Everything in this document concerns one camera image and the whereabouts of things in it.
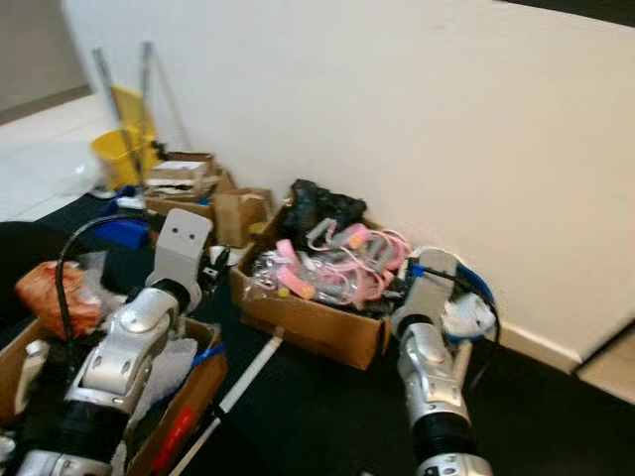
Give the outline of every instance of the black cable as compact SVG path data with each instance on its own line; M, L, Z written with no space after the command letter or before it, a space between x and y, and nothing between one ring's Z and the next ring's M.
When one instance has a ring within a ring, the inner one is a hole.
M65 337L66 351L68 353L68 369L69 374L72 376L75 374L75 364L73 360L73 344L72 344L72 323L70 317L70 311L68 310L68 302L66 300L66 292L64 290L64 261L68 250L77 241L77 238L85 231L94 228L95 226L105 225L115 221L134 220L134 221L146 221L142 217L130 216L130 215L111 215L101 218L95 218L84 223L77 228L72 235L70 235L63 244L58 263L56 265L56 290L58 292L58 303L60 304L60 313L62 315L63 333Z
M489 354L487 355L485 363L480 368L480 370L476 373L476 375L471 379L469 385L467 386L469 391L473 392L474 389L476 388L476 385L478 384L480 379L485 374L485 371L489 368L489 365L491 364L492 359L494 358L494 354L496 353L496 349L500 345L500 319L498 318L498 310L496 309L496 304L487 295L487 293L485 293L482 289L478 288L477 286L473 285L472 283L470 283L470 282L468 282L466 280L462 280L461 278L458 278L458 277L456 277L454 275L450 275L448 273L444 273L443 271L437 271L437 270L434 270L432 268L427 268L425 266L420 266L420 268L422 269L424 274L428 273L428 274L433 275L433 276L438 276L440 278L445 278L447 280L450 280L450 281L458 284L464 290L466 290L468 292L471 292L471 293L475 293L477 296L479 296L481 299L483 299L483 302L485 302L485 304L487 304L487 306L491 310L492 314L494 314L494 344L495 345L493 345L490 348L491 350L489 351Z

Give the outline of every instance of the white stick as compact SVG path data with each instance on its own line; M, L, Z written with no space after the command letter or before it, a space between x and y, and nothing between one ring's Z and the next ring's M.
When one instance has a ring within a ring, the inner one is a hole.
M260 350L256 358L249 364L247 370L243 372L243 374L238 379L238 382L234 384L225 398L220 402L220 408L228 413L231 408L238 402L238 399L242 396L242 394L247 390L247 388L254 381L256 376L260 373L263 367L267 364L272 355L276 353L278 347L280 347L280 343L282 339L280 337L272 337L269 339L264 347ZM194 456L198 453L198 451L202 448L205 442L209 439L212 433L218 428L220 425L220 420L215 418L213 422L205 429L200 438L191 446L190 451L183 457L179 464L172 470L169 476L179 476L183 473L183 470L186 469L190 461L194 458Z

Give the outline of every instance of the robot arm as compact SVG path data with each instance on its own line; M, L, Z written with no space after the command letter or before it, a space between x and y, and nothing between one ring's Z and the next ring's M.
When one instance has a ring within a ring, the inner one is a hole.
M110 460L134 413L152 362L178 317L196 308L196 277L211 222L172 210L157 242L155 270L110 319L108 334L83 362L63 416L26 455L19 476L109 476Z
M444 251L427 250L420 265L454 275L456 260ZM461 394L465 353L455 365L442 337L441 316L452 287L444 278L417 278L392 319L393 334L400 340L398 367L406 387L417 476L490 476Z

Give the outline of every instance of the red plastic bag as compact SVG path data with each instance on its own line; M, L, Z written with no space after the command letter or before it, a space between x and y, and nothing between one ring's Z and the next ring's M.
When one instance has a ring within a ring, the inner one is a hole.
M62 312L56 291L55 261L40 263L16 285L16 294L40 319L42 325L65 339ZM77 263L64 263L63 288L71 317L72 337L90 334L100 320L99 299L84 287L84 271Z

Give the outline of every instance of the yellow mop bucket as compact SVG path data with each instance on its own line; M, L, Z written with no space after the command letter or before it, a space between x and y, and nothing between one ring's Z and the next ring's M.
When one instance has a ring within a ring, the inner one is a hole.
M117 189L125 185L139 184L133 160L135 154L141 159L144 176L160 161L157 151L151 145L155 140L155 129L150 114L143 108L141 95L121 86L112 86L112 93L134 150L126 150L126 143L119 130L99 136L90 143L90 149L102 164L106 186ZM143 114L146 125L145 134L141 137Z

